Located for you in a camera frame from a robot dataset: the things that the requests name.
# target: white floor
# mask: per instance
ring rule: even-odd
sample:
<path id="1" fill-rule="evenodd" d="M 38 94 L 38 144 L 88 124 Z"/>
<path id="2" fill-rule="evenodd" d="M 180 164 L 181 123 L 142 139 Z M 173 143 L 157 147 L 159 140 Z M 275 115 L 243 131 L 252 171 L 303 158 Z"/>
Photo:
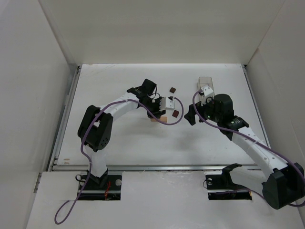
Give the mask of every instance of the white floor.
<path id="1" fill-rule="evenodd" d="M 161 96 L 176 96 L 185 111 L 197 91 L 198 77 L 212 77 L 216 94 L 228 94 L 235 114 L 247 121 L 262 140 L 264 135 L 240 64 L 84 64 L 81 69 L 58 165 L 87 165 L 80 153 L 77 130 L 91 104 L 100 106 L 119 98 L 145 78 L 158 85 Z M 169 92 L 171 87 L 177 90 Z M 168 122 L 172 110 L 167 111 Z M 253 164 L 252 159 L 219 130 L 183 119 L 178 125 L 153 123 L 142 108 L 114 122 L 107 153 L 108 165 L 228 165 Z"/>
<path id="2" fill-rule="evenodd" d="M 54 215 L 77 194 L 77 172 L 44 172 L 27 229 L 303 229 L 298 209 L 253 200 L 208 200 L 203 172 L 124 172 L 120 201 L 78 201 L 61 225 Z M 67 214 L 71 203 L 60 212 Z"/>

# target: white wall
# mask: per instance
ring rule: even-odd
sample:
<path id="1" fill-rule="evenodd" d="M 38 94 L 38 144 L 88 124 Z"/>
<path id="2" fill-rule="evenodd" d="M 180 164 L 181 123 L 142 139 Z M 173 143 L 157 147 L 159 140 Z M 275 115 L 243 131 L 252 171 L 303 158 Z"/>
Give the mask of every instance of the white wall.
<path id="1" fill-rule="evenodd" d="M 271 146 L 305 168 L 305 1 L 286 0 L 247 71 Z M 305 208 L 301 214 L 305 221 Z"/>
<path id="2" fill-rule="evenodd" d="M 284 0 L 40 0 L 78 63 L 248 63 Z"/>
<path id="3" fill-rule="evenodd" d="M 0 2 L 0 224 L 21 229 L 70 70 L 37 0 Z"/>

